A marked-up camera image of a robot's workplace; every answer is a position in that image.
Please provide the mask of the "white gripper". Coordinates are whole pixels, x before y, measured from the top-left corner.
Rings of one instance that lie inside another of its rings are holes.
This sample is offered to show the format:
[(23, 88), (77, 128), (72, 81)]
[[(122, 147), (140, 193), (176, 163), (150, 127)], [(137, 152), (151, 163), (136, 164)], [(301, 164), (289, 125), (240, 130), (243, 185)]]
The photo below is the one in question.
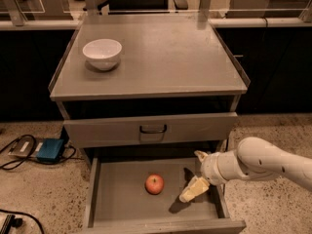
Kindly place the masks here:
[(196, 150), (194, 154), (201, 162), (202, 176), (191, 178), (187, 186), (182, 190), (178, 199), (182, 203), (188, 203), (197, 196), (200, 196), (209, 190), (210, 184), (225, 184), (227, 180), (221, 175), (218, 168), (218, 157), (220, 153), (208, 154), (204, 151)]

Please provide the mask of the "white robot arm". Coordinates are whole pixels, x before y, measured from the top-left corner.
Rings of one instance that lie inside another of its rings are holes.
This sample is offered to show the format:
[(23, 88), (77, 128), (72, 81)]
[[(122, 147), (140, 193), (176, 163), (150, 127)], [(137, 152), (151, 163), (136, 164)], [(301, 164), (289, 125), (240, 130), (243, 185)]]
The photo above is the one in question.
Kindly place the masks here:
[(242, 139), (237, 148), (208, 154), (195, 151), (200, 176), (194, 176), (178, 199), (187, 203), (204, 194), (211, 185), (230, 180), (271, 180), (283, 176), (301, 187), (312, 190), (312, 160), (286, 152), (258, 137)]

